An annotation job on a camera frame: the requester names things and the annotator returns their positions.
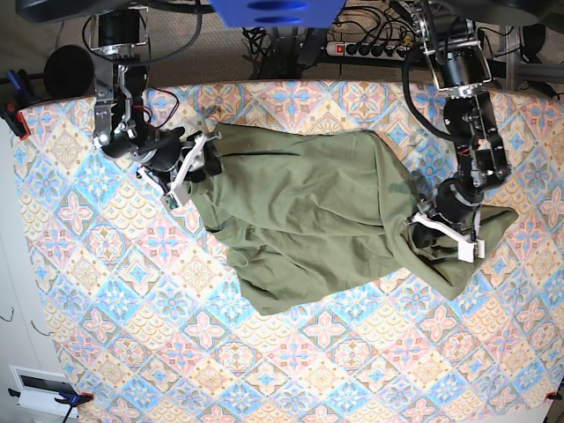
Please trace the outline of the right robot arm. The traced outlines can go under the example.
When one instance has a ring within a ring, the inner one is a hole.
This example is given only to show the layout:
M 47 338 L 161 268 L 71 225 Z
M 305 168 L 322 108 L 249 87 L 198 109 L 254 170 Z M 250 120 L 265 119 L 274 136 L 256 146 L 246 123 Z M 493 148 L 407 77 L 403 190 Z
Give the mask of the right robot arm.
M 161 194 L 173 210 L 189 201 L 185 184 L 221 171 L 212 158 L 212 136 L 198 131 L 188 135 L 183 127 L 158 128 L 145 121 L 143 93 L 152 58 L 142 60 L 138 50 L 150 45 L 143 11 L 185 13 L 196 17 L 214 10 L 195 1 L 18 1 L 17 14 L 32 23 L 48 23 L 86 16 L 93 41 L 83 45 L 93 58 L 95 104 L 93 143 L 110 159 L 127 157 L 138 163 L 137 174 Z

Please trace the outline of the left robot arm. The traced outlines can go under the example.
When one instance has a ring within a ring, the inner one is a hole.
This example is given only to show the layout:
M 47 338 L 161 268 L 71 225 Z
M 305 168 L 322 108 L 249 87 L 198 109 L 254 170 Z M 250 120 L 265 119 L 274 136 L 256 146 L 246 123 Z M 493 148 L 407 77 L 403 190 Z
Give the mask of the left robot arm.
M 414 2 L 410 14 L 418 40 L 402 64 L 404 99 L 424 128 L 454 145 L 457 157 L 455 175 L 407 220 L 415 226 L 418 247 L 431 246 L 446 235 L 456 242 L 460 260 L 471 263 L 485 256 L 485 242 L 479 236 L 480 206 L 486 191 L 508 179 L 511 166 L 484 88 L 493 75 L 475 24 L 530 26 L 544 18 L 552 5 L 550 1 Z M 437 129 L 413 103 L 410 65 L 419 60 L 427 62 L 436 89 L 447 95 L 445 130 Z

